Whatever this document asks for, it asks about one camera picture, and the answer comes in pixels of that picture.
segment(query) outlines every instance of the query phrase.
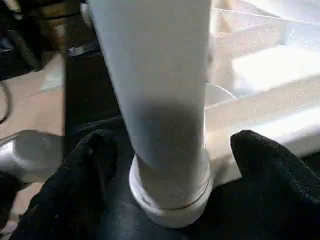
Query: black fabric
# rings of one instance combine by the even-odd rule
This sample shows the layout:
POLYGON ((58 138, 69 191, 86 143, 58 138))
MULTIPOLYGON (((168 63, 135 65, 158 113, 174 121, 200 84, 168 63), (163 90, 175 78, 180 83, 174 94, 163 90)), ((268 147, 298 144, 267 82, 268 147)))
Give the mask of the black fabric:
POLYGON ((10 239, 95 239, 117 157, 109 131, 86 136, 32 199, 10 239))
POLYGON ((2 192, 0 196, 0 231, 6 226, 17 193, 23 185, 15 177, 0 172, 0 190, 2 192))
POLYGON ((320 178, 284 146, 255 132, 232 136, 231 147, 261 224, 285 239, 320 239, 320 178))

